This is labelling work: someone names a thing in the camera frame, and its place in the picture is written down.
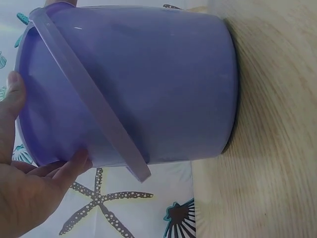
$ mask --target purple plastic bucket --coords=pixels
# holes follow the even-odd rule
[[[18,128],[38,165],[88,149],[94,167],[210,158],[233,127],[238,73],[217,17],[140,6],[55,3],[30,14],[15,70]]]

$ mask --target starfish print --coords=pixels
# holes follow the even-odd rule
[[[88,215],[88,213],[94,207],[100,207],[102,213],[104,214],[106,220],[112,225],[124,238],[135,238],[131,232],[116,218],[115,214],[109,211],[105,206],[104,202],[112,201],[112,200],[119,200],[119,199],[131,199],[131,198],[152,198],[153,194],[147,192],[137,192],[137,191],[125,191],[125,192],[116,192],[116,193],[109,193],[106,195],[101,195],[100,189],[102,186],[103,180],[103,169],[98,168],[96,171],[95,177],[95,188],[94,191],[86,188],[85,186],[81,185],[80,183],[73,183],[71,188],[82,195],[91,198],[91,202],[88,203],[86,206],[79,209],[75,212],[64,224],[63,228],[59,232],[59,235],[66,234],[67,232],[71,231],[73,227],[84,217]]]

